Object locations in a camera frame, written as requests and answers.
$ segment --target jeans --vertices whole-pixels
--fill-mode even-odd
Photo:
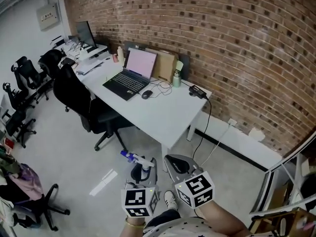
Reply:
[[[163,212],[161,215],[153,218],[146,227],[156,227],[158,225],[161,225],[163,223],[167,223],[169,221],[180,219],[181,216],[178,211],[174,209],[169,209],[165,212]]]

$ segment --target white cube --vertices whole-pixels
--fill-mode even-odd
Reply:
[[[214,199],[214,183],[205,171],[175,185],[178,197],[192,209]]]
[[[122,208],[129,217],[153,216],[158,200],[156,188],[121,190]]]

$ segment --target gold bracelet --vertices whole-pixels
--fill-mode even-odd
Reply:
[[[130,227],[134,227],[134,228],[144,228],[145,225],[146,225],[146,222],[144,222],[142,225],[139,225],[139,226],[133,225],[133,224],[131,224],[131,223],[129,223],[129,222],[127,221],[127,217],[126,217],[126,219],[125,219],[125,223],[128,224]]]

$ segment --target person's left arm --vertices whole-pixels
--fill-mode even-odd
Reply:
[[[127,218],[127,222],[119,237],[142,237],[145,218]]]

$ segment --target black mouse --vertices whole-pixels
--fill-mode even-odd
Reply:
[[[146,91],[142,94],[142,98],[143,98],[143,99],[148,99],[152,94],[153,94],[153,92],[152,92],[151,90],[146,90]]]

